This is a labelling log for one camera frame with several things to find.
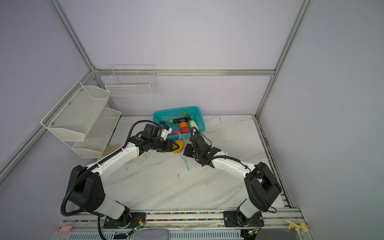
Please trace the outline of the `teal plastic basket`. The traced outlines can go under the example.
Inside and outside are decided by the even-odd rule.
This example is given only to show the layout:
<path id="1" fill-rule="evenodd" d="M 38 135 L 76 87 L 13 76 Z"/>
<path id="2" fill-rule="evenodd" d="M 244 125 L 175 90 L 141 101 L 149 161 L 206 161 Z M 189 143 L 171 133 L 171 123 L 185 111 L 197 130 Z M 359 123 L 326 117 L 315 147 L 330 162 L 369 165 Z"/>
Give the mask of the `teal plastic basket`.
<path id="1" fill-rule="evenodd" d="M 206 130 L 202 112 L 195 106 L 155 112 L 153 121 L 167 124 L 172 129 L 168 139 L 175 141 L 179 139 L 179 135 L 189 138 L 192 127 L 197 127 L 200 132 Z"/>

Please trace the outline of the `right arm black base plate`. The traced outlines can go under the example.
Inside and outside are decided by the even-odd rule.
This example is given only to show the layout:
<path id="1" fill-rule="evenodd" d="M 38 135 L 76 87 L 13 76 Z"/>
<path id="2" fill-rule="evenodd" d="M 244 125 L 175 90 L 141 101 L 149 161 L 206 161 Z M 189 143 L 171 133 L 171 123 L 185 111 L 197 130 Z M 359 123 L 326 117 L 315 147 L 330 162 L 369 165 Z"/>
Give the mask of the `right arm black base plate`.
<path id="1" fill-rule="evenodd" d="M 252 217 L 247 218 L 241 212 L 237 211 L 224 211 L 224 224 L 225 227 L 264 227 L 264 218 L 262 212 L 258 211 Z"/>

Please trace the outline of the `clear zip bag blue zipper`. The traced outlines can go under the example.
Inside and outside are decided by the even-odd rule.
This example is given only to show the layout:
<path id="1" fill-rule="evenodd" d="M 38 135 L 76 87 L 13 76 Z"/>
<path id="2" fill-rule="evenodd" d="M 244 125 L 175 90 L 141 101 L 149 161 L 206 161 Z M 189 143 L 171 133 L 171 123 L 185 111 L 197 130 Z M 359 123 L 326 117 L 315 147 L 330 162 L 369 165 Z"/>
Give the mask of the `clear zip bag blue zipper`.
<path id="1" fill-rule="evenodd" d="M 181 158 L 183 159 L 183 161 L 184 161 L 184 163 L 185 163 L 185 166 L 187 167 L 187 170 L 190 171 L 189 163 L 188 163 L 188 161 L 187 161 L 186 156 L 184 155 L 184 152 L 185 152 L 185 150 L 186 150 L 186 147 L 187 147 L 187 144 L 189 143 L 189 141 L 188 141 L 186 138 L 184 138 L 181 134 L 178 134 L 178 138 L 179 138 L 179 140 L 181 140 L 181 141 L 184 143 L 184 148 L 183 148 L 183 150 L 180 152 L 180 156 L 181 156 Z"/>

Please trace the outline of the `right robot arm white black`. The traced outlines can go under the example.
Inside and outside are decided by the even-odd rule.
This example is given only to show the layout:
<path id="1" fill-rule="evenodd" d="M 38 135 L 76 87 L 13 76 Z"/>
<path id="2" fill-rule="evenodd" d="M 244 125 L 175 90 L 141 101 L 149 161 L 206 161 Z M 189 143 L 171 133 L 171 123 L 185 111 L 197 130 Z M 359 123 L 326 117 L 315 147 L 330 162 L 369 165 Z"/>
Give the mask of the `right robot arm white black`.
<path id="1" fill-rule="evenodd" d="M 239 226 L 247 226 L 256 214 L 270 211 L 282 187 L 268 165 L 263 162 L 249 164 L 228 156 L 206 143 L 204 135 L 197 130 L 191 133 L 190 142 L 185 147 L 184 156 L 194 158 L 203 167 L 222 170 L 244 182 L 248 198 L 235 211 Z"/>

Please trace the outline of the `orange yellow mango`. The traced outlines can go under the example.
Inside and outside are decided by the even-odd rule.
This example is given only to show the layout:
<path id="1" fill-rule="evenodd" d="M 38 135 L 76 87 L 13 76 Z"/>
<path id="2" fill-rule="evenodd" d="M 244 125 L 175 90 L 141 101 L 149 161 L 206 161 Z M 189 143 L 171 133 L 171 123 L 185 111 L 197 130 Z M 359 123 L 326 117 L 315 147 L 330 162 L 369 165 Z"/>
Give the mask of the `orange yellow mango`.
<path id="1" fill-rule="evenodd" d="M 173 153 L 179 154 L 184 150 L 185 143 L 182 140 L 176 140 L 175 143 L 176 144 L 173 146 L 173 149 L 174 149 Z"/>

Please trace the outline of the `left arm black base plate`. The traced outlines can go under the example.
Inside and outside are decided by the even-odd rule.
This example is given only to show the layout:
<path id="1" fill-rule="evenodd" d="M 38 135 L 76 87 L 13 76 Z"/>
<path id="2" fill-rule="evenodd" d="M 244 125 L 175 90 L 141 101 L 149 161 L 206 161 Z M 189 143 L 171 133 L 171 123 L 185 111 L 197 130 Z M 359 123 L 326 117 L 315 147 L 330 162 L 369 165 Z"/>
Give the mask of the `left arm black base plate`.
<path id="1" fill-rule="evenodd" d="M 134 229 L 139 223 L 144 223 L 147 214 L 145 212 L 130 212 L 123 214 L 119 219 L 115 220 L 106 217 L 103 228 L 104 229 Z"/>

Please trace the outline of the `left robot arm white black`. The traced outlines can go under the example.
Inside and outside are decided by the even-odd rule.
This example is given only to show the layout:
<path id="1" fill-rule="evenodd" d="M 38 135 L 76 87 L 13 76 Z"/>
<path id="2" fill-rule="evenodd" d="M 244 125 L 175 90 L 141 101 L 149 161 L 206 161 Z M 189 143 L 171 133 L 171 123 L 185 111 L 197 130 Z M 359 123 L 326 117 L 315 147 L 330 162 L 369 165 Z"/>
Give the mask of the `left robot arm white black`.
<path id="1" fill-rule="evenodd" d="M 119 228 L 128 226 L 132 220 L 130 209 L 122 203 L 108 197 L 104 184 L 118 169 L 126 163 L 148 158 L 149 151 L 171 153 L 183 147 L 168 139 L 172 129 L 165 123 L 157 124 L 144 121 L 143 131 L 133 135 L 136 124 L 130 128 L 126 141 L 121 147 L 86 167 L 76 166 L 72 169 L 66 194 L 61 203 L 61 214 L 64 217 L 79 213 L 90 213 L 98 217 L 106 217 L 116 222 Z"/>

